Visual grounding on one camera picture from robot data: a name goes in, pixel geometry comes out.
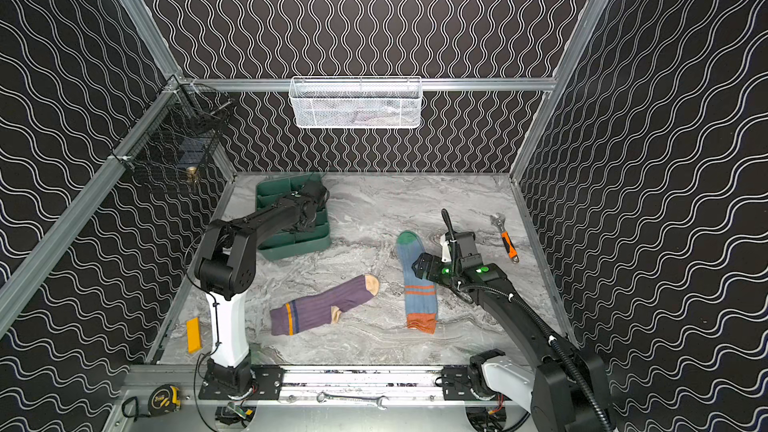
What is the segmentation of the blue orange striped sock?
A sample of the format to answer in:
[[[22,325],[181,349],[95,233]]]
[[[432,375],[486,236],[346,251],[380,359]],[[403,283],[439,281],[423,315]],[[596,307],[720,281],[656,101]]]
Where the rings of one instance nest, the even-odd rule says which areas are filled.
[[[425,252],[421,239],[414,232],[403,231],[397,237],[395,250],[403,270],[406,327],[434,334],[438,319],[436,285],[418,278],[412,268]]]

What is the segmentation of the green divided plastic tray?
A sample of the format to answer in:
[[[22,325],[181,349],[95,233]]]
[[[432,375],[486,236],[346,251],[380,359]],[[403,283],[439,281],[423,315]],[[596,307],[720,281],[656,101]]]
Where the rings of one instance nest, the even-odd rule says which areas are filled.
[[[280,218],[282,229],[261,240],[258,251],[272,262],[326,250],[331,245],[327,202],[316,205],[309,218],[298,208],[298,199],[316,192],[323,184],[320,173],[269,179],[256,186],[256,211]]]

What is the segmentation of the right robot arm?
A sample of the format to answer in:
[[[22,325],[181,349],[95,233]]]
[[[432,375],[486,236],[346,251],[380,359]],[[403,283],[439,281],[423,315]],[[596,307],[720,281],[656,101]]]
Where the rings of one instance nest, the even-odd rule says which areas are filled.
[[[412,264],[415,276],[489,313],[529,365],[523,370],[502,353],[478,354],[470,368],[473,393],[510,399],[539,431],[615,430],[603,360],[556,332],[498,265],[482,259],[474,233],[456,231],[447,210],[441,216],[447,244],[440,256],[422,253]]]

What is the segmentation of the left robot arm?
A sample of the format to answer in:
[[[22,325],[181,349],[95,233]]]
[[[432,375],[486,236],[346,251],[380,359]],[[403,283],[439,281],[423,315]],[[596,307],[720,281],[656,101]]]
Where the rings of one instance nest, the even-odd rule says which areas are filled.
[[[213,345],[205,380],[227,394],[243,396],[252,387],[245,295],[256,275],[259,246],[283,231],[312,231],[328,198],[322,182],[310,180],[249,215],[214,220],[204,232],[193,274],[211,317]]]

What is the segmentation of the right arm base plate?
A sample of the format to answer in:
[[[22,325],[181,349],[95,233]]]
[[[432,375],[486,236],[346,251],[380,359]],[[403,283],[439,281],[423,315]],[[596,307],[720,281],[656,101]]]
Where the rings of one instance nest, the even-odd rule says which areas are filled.
[[[434,381],[446,401],[498,401],[507,397],[492,391],[473,366],[444,366]]]

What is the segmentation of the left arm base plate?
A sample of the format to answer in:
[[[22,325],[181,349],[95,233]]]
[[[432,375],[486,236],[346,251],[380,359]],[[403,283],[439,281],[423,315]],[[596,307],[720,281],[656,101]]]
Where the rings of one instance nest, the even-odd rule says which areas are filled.
[[[277,400],[286,370],[276,365],[244,368],[222,368],[218,365],[207,371],[199,387],[200,400],[225,399]]]

